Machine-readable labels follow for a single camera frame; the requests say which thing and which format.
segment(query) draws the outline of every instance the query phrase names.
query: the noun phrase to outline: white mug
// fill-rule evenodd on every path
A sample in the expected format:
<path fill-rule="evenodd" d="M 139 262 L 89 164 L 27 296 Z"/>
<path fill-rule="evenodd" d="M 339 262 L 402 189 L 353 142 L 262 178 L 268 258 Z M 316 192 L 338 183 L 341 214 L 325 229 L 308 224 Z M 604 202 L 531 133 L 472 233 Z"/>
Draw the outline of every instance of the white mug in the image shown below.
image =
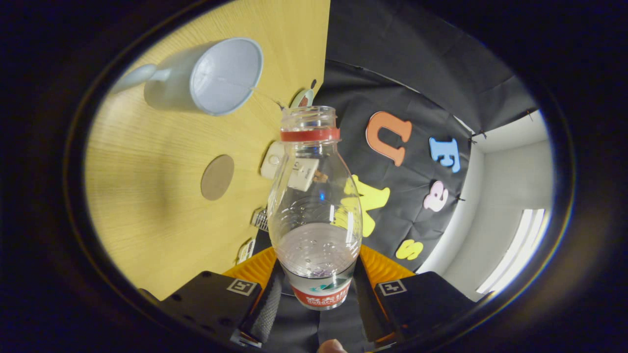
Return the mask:
<path fill-rule="evenodd" d="M 252 95 L 264 65 L 262 49 L 250 38 L 213 41 L 143 65 L 119 79 L 115 94 L 144 85 L 144 99 L 156 109 L 230 114 Z"/>

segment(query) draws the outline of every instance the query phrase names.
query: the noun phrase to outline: table surface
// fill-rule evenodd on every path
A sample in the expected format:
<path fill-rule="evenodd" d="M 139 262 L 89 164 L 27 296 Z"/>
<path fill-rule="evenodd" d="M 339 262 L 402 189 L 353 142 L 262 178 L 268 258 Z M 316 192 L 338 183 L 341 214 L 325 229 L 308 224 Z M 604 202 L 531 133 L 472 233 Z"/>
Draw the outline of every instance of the table surface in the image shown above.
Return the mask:
<path fill-rule="evenodd" d="M 315 93 L 323 82 L 328 16 L 329 0 L 234 1 L 172 32 L 129 71 L 209 41 L 250 37 L 264 52 L 258 89 L 290 103 L 314 79 Z M 105 99 L 87 144 L 87 202 L 102 245 L 132 284 L 163 299 L 201 271 L 233 267 L 257 233 L 253 211 L 268 199 L 271 180 L 259 167 L 280 119 L 261 94 L 222 117 L 153 109 L 143 85 Z M 233 180 L 209 201 L 201 177 L 224 154 L 234 159 Z"/>

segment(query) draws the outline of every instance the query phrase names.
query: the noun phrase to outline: red label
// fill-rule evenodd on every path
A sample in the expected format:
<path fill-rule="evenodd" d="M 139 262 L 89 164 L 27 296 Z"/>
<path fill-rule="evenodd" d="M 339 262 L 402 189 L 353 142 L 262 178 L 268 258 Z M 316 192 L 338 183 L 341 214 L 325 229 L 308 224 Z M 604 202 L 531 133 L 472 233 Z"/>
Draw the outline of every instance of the red label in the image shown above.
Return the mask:
<path fill-rule="evenodd" d="M 297 299 L 299 299 L 299 301 L 301 301 L 304 304 L 307 304 L 311 307 L 330 307 L 334 304 L 340 303 L 342 302 L 342 300 L 344 300 L 344 298 L 347 296 L 347 293 L 349 292 L 349 284 L 351 283 L 351 281 L 347 281 L 347 283 L 345 284 L 345 288 L 334 293 L 334 294 L 329 294 L 329 295 L 311 295 L 311 294 L 306 294 L 298 289 L 296 289 L 295 287 L 292 287 L 292 290 L 295 291 L 295 295 L 297 297 Z"/>

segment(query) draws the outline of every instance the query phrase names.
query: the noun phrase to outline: clear plastic bottle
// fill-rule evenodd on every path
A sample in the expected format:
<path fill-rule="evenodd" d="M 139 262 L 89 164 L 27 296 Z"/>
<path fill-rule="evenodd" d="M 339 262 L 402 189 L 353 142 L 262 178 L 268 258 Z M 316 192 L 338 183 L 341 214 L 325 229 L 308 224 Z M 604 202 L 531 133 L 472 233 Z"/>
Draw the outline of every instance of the clear plastic bottle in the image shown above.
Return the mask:
<path fill-rule="evenodd" d="M 285 155 L 268 200 L 271 242 L 299 301 L 312 310 L 342 304 L 362 244 L 355 183 L 338 154 L 335 109 L 284 110 Z"/>

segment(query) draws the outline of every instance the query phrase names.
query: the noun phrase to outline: yellow foam letter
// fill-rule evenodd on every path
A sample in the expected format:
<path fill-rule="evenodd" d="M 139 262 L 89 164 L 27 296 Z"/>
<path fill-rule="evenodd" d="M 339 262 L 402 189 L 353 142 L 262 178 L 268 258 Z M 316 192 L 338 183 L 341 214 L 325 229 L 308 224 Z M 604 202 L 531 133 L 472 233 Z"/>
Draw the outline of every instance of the yellow foam letter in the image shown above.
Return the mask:
<path fill-rule="evenodd" d="M 395 256 L 398 259 L 414 260 L 421 254 L 421 251 L 423 251 L 423 243 L 408 239 L 401 243 Z"/>

